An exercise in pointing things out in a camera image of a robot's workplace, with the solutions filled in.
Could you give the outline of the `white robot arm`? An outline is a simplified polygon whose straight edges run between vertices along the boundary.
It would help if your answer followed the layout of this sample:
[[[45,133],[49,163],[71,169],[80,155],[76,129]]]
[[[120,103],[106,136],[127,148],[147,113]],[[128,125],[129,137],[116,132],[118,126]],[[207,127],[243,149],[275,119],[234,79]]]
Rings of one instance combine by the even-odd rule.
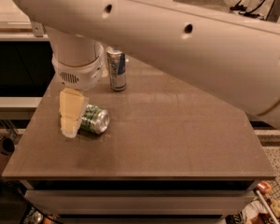
[[[59,67],[103,43],[280,130],[280,25],[168,0],[12,0],[42,23]]]

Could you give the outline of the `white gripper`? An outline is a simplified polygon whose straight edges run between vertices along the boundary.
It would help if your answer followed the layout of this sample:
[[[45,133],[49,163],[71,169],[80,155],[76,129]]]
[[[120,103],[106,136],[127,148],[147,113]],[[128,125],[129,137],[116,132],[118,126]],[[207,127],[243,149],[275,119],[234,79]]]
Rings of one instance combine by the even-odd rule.
[[[70,66],[59,62],[55,56],[52,57],[57,79],[68,87],[60,92],[61,131],[68,138],[77,136],[81,118],[89,103],[89,98],[80,91],[94,87],[105,70],[104,48],[98,42],[94,44],[94,55],[92,62],[81,66]]]

